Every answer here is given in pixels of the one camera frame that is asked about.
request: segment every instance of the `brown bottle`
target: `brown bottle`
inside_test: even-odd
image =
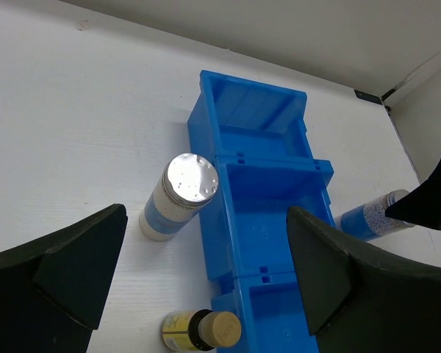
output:
[[[240,320],[227,311],[178,311],[168,315],[162,325],[162,339],[174,352],[229,348],[241,334]]]

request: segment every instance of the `white surface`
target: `white surface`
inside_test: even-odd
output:
[[[378,96],[441,51],[441,0],[63,1]]]
[[[441,158],[441,71],[392,109],[392,118],[421,180]]]
[[[0,251],[115,202],[128,210],[89,352],[164,352],[164,315],[209,306],[198,219],[166,243],[137,224],[167,161],[189,149],[201,69],[307,92],[312,150],[335,169],[334,214],[417,185],[384,108],[350,88],[58,1],[0,1]],[[441,266],[440,232],[376,242]]]

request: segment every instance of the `blue label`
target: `blue label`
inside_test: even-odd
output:
[[[164,217],[155,207],[154,193],[151,194],[147,201],[146,209],[144,211],[147,223],[153,230],[162,234],[173,234],[178,232],[187,222],[175,222]]]
[[[372,231],[366,222],[364,205],[356,207],[341,216],[341,229],[354,237],[368,241],[379,236]]]

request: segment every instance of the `shaker lid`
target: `shaker lid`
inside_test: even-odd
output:
[[[172,197],[187,206],[207,203],[219,186],[217,171],[197,154],[184,153],[173,158],[165,172],[165,186]]]

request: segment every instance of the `cork stopper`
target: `cork stopper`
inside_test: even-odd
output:
[[[234,346],[242,335],[242,326],[237,316],[227,311],[210,313],[198,327],[201,339],[211,347]]]

